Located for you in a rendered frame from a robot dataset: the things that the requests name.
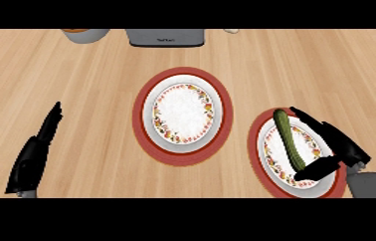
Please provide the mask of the grey appliance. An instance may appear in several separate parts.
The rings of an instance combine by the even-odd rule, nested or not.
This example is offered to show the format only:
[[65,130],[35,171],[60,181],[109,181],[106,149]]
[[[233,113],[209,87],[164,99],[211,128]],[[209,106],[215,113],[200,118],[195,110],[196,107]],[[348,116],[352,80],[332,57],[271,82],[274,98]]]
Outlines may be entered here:
[[127,29],[136,47],[178,48],[203,45],[203,29]]

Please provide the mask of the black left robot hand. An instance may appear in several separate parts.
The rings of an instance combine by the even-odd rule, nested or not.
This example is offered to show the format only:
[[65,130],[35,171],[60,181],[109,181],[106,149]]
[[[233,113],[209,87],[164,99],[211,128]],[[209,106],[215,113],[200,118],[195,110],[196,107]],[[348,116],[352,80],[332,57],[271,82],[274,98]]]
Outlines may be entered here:
[[38,188],[46,168],[49,147],[62,117],[60,103],[56,103],[47,113],[38,133],[26,140],[16,157],[9,175],[6,194],[16,194],[19,191],[37,190]]

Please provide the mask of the grey round pot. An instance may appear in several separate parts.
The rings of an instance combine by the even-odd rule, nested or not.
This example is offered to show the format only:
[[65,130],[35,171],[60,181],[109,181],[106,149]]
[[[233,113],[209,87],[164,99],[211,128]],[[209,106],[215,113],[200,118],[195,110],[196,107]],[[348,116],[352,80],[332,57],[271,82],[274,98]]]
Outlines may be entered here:
[[63,29],[62,32],[74,43],[90,44],[97,42],[108,35],[109,29]]

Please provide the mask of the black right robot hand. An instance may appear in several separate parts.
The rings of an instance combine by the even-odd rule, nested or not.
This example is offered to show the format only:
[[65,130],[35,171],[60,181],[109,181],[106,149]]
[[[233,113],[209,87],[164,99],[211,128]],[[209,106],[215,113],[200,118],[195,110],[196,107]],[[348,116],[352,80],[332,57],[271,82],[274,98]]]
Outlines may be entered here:
[[366,167],[371,157],[349,138],[349,136],[329,123],[320,122],[307,112],[295,107],[289,108],[299,120],[310,126],[323,138],[333,155],[315,159],[302,170],[295,173],[293,179],[318,181],[339,169],[343,162],[352,171]]

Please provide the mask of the long green squash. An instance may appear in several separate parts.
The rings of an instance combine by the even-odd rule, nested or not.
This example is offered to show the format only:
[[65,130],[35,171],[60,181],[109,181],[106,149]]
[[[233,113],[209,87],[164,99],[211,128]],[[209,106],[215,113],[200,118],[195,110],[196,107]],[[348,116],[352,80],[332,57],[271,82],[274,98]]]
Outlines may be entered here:
[[274,120],[274,124],[277,128],[277,132],[280,135],[282,143],[284,146],[287,160],[289,160],[293,171],[298,172],[305,168],[305,162],[299,156],[299,153],[295,147],[287,113],[283,109],[277,109],[273,112],[273,120]]

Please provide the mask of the white floral rim plate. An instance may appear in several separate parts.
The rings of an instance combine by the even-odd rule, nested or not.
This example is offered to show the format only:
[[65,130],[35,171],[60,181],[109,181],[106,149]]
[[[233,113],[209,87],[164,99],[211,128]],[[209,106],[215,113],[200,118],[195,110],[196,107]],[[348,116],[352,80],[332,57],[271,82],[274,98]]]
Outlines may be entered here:
[[143,105],[143,125],[159,148],[189,153],[214,140],[223,104],[212,84],[199,76],[174,75],[152,87]]
[[[310,164],[320,157],[329,156],[332,150],[315,131],[293,116],[289,116],[290,134],[299,157]],[[265,118],[255,139],[256,157],[261,170],[265,173],[271,185],[280,188],[289,195],[301,198],[321,197],[335,185],[336,173],[332,172],[318,181],[296,181],[284,145],[277,132],[273,116]]]

